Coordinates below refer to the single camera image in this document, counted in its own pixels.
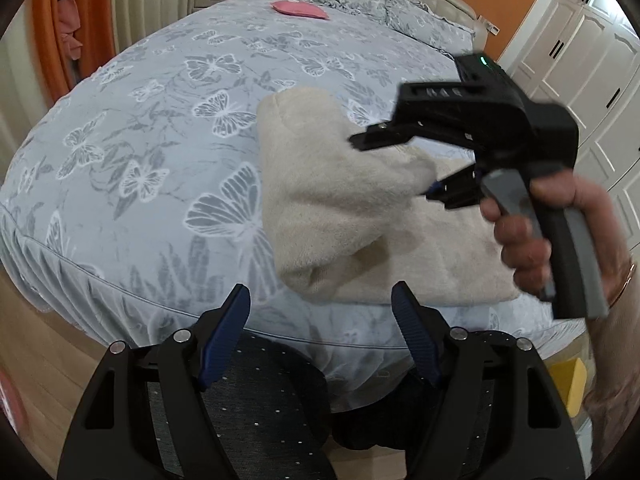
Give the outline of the person right hand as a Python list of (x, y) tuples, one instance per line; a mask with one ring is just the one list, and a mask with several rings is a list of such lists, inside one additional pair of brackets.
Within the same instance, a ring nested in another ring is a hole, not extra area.
[[(603, 293), (608, 303), (614, 304), (636, 267), (608, 192), (570, 170), (534, 179), (529, 189), (548, 206), (576, 208), (584, 214), (598, 259)], [(494, 225), (495, 239), (502, 247), (502, 261), (514, 271), (515, 285), (532, 295), (541, 292), (552, 275), (550, 242), (534, 237), (532, 222), (527, 218), (503, 214), (492, 198), (480, 202), (480, 213)]]

